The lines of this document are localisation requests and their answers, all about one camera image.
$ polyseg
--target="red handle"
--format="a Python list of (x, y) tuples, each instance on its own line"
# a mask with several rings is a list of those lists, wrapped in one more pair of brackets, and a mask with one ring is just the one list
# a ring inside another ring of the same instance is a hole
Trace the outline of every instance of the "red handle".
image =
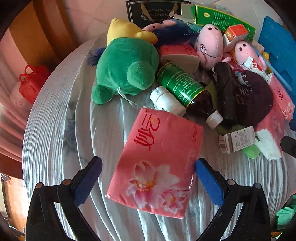
[(24, 76), (25, 78), (27, 78), (28, 77), (28, 75), (27, 74), (20, 74), (19, 75), (19, 81), (22, 83), (24, 80), (25, 80), (25, 78), (22, 80), (22, 76)]
[(35, 71), (35, 67), (34, 66), (32, 66), (32, 65), (27, 65), (26, 67), (25, 67), (25, 74), (28, 74), (27, 73), (27, 68), (30, 68), (32, 71)]

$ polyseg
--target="bedsheet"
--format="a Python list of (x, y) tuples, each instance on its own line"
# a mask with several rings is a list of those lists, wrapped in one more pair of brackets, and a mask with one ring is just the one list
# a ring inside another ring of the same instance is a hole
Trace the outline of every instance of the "bedsheet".
[[(115, 96), (104, 105), (91, 100), (95, 81), (95, 66), (87, 64), (90, 51), (104, 46), (106, 39), (87, 42), (67, 57), (47, 80), (34, 104), (25, 132), (23, 171), (28, 196), (36, 183), (57, 185), (72, 178), (93, 156), (103, 160), (103, 171), (86, 203), (82, 214), (102, 241), (109, 240), (196, 240), (214, 217), (214, 206), (200, 182), (196, 182), (184, 219), (174, 219), (131, 209), (105, 197), (115, 167), (137, 117), (139, 109)], [(153, 108), (152, 87), (130, 99), (139, 106)], [(217, 133), (204, 122), (204, 157), (213, 169), (239, 185), (262, 184), (270, 216), (282, 207), (296, 189), (295, 159), (267, 161), (262, 155), (248, 159), (242, 152), (222, 154)], [(296, 138), (288, 125), (286, 134)], [(75, 238), (57, 204), (57, 211), (67, 235)], [(224, 237), (233, 229), (241, 206), (234, 214)]]

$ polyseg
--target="plush toy eye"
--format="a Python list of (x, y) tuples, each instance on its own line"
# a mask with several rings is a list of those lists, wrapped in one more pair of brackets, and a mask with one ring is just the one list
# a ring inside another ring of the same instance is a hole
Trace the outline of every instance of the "plush toy eye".
[(200, 51), (205, 54), (206, 53), (206, 50), (205, 50), (205, 47), (203, 44), (200, 45)]

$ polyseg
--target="green box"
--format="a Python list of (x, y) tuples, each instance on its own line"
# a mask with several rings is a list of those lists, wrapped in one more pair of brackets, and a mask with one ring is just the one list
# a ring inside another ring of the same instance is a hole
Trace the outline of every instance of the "green box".
[(197, 25), (205, 26), (206, 24), (213, 24), (221, 31), (225, 32), (229, 26), (243, 24), (249, 32), (245, 37), (245, 40), (251, 43), (254, 39), (256, 28), (235, 16), (221, 12), (217, 9), (199, 5), (191, 7), (191, 10), (195, 24)]

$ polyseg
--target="black cap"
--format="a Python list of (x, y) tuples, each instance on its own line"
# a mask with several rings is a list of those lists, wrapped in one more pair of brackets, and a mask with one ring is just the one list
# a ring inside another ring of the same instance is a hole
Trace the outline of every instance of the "black cap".
[(256, 73), (246, 70), (242, 72), (242, 80), (245, 85), (234, 84), (238, 124), (255, 126), (270, 112), (272, 92), (267, 82)]

